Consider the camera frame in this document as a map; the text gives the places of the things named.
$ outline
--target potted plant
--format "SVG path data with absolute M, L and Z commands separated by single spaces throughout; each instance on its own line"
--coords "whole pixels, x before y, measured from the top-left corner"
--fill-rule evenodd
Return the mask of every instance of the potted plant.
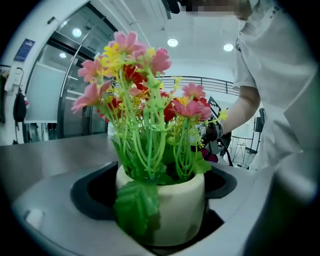
M 212 116 L 204 87 L 189 83 L 175 97 L 182 79 L 175 77 L 173 90 L 163 91 L 168 52 L 147 48 L 135 32 L 114 38 L 101 56 L 82 64 L 78 75 L 90 84 L 72 110 L 95 106 L 114 126 L 122 163 L 113 207 L 119 226 L 143 244 L 183 244 L 200 229 L 204 173 L 211 169 L 198 151 L 204 145 L 195 128 Z

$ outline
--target metal railing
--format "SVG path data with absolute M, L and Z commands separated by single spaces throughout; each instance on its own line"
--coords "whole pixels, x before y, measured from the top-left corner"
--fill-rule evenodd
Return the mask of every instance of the metal railing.
M 214 78 L 208 78 L 208 77 L 201 77 L 201 76 L 186 76 L 182 75 L 183 80 L 180 81 L 180 85 L 184 86 L 189 83 L 195 83 L 197 85 L 202 85 L 204 87 L 205 91 L 211 91 L 211 92 L 218 92 L 223 94 L 230 94 L 238 96 L 239 92 L 232 89 L 233 88 L 233 82 L 220 80 L 220 79 L 214 79 Z M 163 77 L 163 87 L 164 88 L 173 88 L 173 84 L 175 83 L 175 80 L 172 76 L 165 75 Z

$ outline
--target black bag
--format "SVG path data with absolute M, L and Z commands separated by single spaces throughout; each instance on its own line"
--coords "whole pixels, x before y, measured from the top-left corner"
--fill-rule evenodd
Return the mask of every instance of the black bag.
M 16 122 L 23 122 L 27 113 L 27 107 L 25 103 L 25 96 L 19 88 L 16 94 L 14 106 L 13 106 L 13 118 Z

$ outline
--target white ceramic pot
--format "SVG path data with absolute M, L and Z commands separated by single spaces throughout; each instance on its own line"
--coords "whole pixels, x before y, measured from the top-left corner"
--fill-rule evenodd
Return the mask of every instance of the white ceramic pot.
M 123 166 L 116 174 L 116 187 L 133 181 Z M 191 240 L 198 233 L 205 209 L 205 177 L 176 185 L 158 186 L 160 228 L 147 229 L 140 243 L 152 246 L 176 246 Z

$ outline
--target shirt sleeve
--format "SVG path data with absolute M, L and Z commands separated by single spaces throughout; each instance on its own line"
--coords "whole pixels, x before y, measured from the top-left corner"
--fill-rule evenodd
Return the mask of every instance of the shirt sleeve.
M 239 91 L 240 86 L 249 86 L 257 88 L 256 82 L 252 77 L 246 63 L 242 52 L 240 49 L 235 48 L 235 72 L 234 72 L 234 81 L 233 89 Z

